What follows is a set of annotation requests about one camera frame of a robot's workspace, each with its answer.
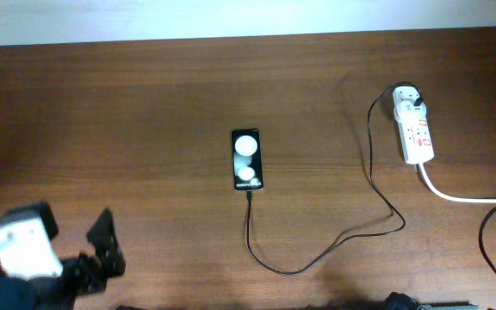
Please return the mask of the black smartphone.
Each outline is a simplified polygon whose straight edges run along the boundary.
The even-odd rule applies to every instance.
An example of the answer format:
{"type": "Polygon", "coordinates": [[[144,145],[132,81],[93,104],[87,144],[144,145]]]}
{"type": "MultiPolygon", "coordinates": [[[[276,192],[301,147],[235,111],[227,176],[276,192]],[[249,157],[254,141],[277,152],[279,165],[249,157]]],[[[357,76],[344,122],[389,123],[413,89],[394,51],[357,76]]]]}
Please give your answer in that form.
{"type": "Polygon", "coordinates": [[[231,132],[232,176],[236,191],[258,191],[264,188],[260,133],[257,128],[231,132]]]}

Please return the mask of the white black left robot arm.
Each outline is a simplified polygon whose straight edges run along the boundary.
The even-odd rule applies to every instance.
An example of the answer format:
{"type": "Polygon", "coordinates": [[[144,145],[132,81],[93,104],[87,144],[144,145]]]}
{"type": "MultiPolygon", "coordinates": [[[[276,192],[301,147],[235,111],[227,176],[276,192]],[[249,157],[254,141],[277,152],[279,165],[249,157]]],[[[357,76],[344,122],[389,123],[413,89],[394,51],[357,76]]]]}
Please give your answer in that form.
{"type": "Polygon", "coordinates": [[[72,309],[80,296],[100,294],[123,276],[126,262],[105,208],[86,233],[95,254],[60,259],[52,240],[59,228],[41,201],[15,208],[0,219],[0,309],[72,309]]]}

